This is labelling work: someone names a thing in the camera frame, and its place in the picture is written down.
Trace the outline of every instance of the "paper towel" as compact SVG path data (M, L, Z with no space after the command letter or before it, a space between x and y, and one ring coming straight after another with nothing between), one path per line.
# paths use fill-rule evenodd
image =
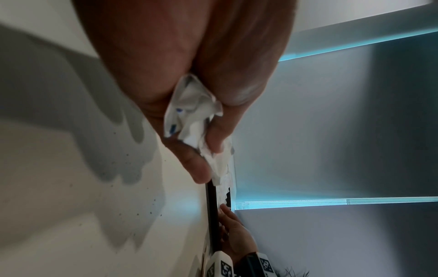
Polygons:
M205 142L205 132L213 116L222 116L222 104L193 74L187 74L178 81L169 106L164 115L164 136L176 133L178 139L198 149L211 168L215 186L227 178L228 161L233 154L231 138L224 140L224 151L212 153Z

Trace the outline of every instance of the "white tissue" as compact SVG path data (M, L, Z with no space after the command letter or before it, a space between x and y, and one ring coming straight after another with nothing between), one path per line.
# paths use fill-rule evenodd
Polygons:
M213 116L222 116L222 104L193 74L181 77L164 115L164 136L178 133L178 139L198 149L211 168L213 185L218 186L228 173L233 154L231 138L224 140L224 151L213 154L205 142L205 132Z

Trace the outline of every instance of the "skin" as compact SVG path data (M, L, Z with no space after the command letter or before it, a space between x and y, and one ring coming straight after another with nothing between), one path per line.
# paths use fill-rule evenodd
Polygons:
M258 252L257 244L240 219L225 204L219 207L219 222L222 234L228 234L221 241L222 251L231 257L236 265L246 255Z
M196 183L210 180L207 162L176 139L163 138L172 91L187 72L222 102L224 115L206 133L222 151L249 106L263 93L282 55L296 0L74 0L100 58L143 111Z

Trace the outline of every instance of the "light strip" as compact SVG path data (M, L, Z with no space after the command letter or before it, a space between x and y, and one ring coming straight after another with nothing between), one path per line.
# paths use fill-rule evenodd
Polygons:
M376 44L376 43L380 43L380 42L388 42L388 41L407 38L407 37L426 35L426 34L430 34L430 33L434 33L434 32L438 32L438 27L426 29L426 30L420 30L420 31L407 32L404 34L396 34L396 35L390 35L390 36L385 36L385 37L380 37L380 38L373 38L373 39L363 40L360 42L348 43L348 44L344 44L344 45L338 45L338 46L334 46L334 47L313 50L310 52L289 53L289 54L285 54L285 55L281 56L279 62L293 60L293 59L301 58L301 57L319 55L319 54L324 54L324 53L328 53L328 52L334 52L334 51L354 48L354 47L360 47L360 46L365 46L365 45L370 45L370 44Z
M364 204L400 204L438 202L438 197L388 197L388 198L351 198L351 199L315 199L282 201L236 201L236 210L272 209L312 206L364 205Z

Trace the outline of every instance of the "crumpled tissue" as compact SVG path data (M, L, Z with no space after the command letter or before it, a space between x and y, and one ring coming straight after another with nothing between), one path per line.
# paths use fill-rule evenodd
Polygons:
M231 137L224 140L224 151L212 153L205 142L205 132L213 116L222 116L222 104L193 74L178 81L164 115L164 136L178 134L178 139L198 149L211 168L214 186L229 178L228 162L234 149Z

